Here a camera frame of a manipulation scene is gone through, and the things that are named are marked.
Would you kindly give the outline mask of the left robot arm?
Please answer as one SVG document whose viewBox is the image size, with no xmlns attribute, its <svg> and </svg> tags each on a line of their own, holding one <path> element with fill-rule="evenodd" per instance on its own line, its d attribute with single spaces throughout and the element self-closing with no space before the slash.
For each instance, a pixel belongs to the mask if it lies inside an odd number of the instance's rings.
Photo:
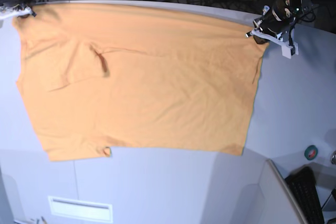
<svg viewBox="0 0 336 224">
<path fill-rule="evenodd" d="M 288 33 L 288 44 L 293 47 L 297 22 L 308 12 L 309 0 L 272 0 L 264 5 L 261 16 L 253 20 L 253 30 L 246 37 L 253 37 L 257 44 L 275 39 L 281 41 L 282 33 Z"/>
</svg>

